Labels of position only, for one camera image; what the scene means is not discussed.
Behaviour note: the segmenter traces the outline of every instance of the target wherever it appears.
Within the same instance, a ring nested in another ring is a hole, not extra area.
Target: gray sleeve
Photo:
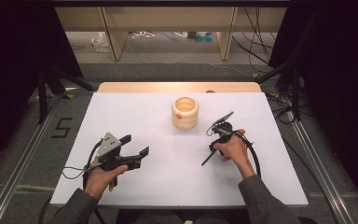
[[[48,224],[87,223],[97,204],[97,199],[77,189],[60,213]]]
[[[272,196],[258,175],[242,180],[238,187],[247,206],[252,224],[300,223],[292,210]]]

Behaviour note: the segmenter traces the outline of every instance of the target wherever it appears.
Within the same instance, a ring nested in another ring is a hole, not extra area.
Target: cylindrical container
[[[179,129],[191,129],[199,118],[199,104],[191,97],[181,97],[172,104],[172,123]]]

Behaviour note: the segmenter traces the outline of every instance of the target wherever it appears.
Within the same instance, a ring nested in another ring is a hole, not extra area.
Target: aluminum rail
[[[41,124],[37,125],[31,140],[29,141],[26,149],[19,159],[19,162],[16,165],[16,168],[13,170],[10,178],[4,185],[0,193],[0,220],[5,213],[11,198],[13,197],[16,187],[19,185],[21,178],[24,175],[26,168],[28,167],[28,164],[36,152],[37,147],[42,140],[43,134],[49,125],[54,110],[61,98],[61,95],[56,95],[51,99],[50,107],[48,109],[48,114],[46,115],[45,120]]]
[[[290,100],[284,96],[283,99],[287,104],[291,104]],[[291,119],[294,118],[292,112],[289,113]],[[295,119],[294,129],[298,136],[298,139],[301,142],[302,147],[304,148],[305,152],[307,153],[308,159],[310,160],[310,164],[313,168],[313,171],[318,178],[325,195],[327,197],[328,202],[330,202],[334,215],[337,219],[337,222],[340,224],[352,224],[354,223],[351,215],[348,211],[348,207],[345,202],[342,200],[341,196],[338,193],[336,186],[334,185],[332,179],[330,178],[329,174],[327,173],[324,164],[322,163],[321,159],[319,158],[318,153],[315,150],[310,138],[308,137],[307,132],[302,125],[300,120]]]

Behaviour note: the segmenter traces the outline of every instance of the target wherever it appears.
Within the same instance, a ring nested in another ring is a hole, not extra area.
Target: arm
[[[232,159],[237,165],[243,179],[239,188],[253,224],[300,223],[296,215],[281,201],[272,196],[261,178],[255,174],[248,158],[247,146],[238,136],[233,134],[227,143],[216,143],[213,147],[225,153],[222,161]]]
[[[98,201],[102,198],[103,192],[108,186],[109,191],[112,191],[113,179],[122,175],[128,168],[127,165],[122,165],[109,172],[99,167],[92,169],[85,190],[77,189],[65,207],[48,224],[87,223]]]

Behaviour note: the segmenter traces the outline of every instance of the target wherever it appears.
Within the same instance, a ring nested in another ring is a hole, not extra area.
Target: white table
[[[189,131],[172,125],[171,104],[191,96],[200,106],[199,123]],[[205,133],[230,111],[234,129],[244,128],[254,142],[262,179],[271,193],[289,206],[308,204],[293,164],[281,139],[264,93],[94,93],[66,166],[83,167],[92,148],[106,132],[121,138],[132,135],[121,155],[138,154],[150,147],[141,169],[118,178],[113,192],[106,191],[100,205],[116,208],[234,208],[243,207],[238,190],[241,175],[232,161],[221,162],[208,146],[218,138]],[[61,176],[51,203],[65,204],[82,178]]]

